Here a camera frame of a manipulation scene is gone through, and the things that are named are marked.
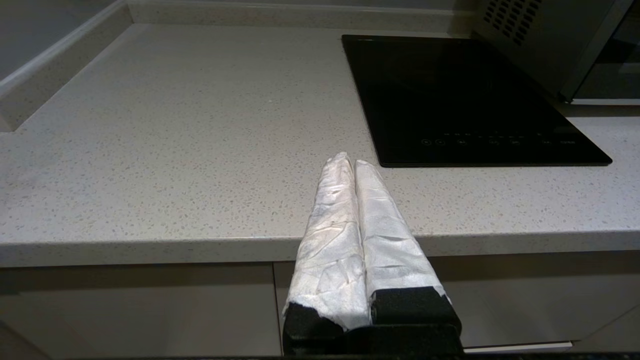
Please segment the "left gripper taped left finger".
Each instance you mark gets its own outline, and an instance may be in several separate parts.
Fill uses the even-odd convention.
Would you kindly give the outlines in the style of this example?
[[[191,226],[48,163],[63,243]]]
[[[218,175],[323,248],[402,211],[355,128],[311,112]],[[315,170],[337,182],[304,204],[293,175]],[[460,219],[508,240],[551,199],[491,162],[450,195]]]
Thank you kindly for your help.
[[[282,315],[285,353],[324,353],[337,337],[370,325],[354,169],[345,152],[322,167]]]

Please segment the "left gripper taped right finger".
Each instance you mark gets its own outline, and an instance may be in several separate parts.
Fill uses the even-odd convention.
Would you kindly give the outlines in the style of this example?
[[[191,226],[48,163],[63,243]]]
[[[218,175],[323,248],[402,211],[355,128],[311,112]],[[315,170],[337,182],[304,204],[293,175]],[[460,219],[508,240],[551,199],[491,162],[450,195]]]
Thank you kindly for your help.
[[[462,324],[377,169],[355,164],[371,325],[368,353],[462,353]]]

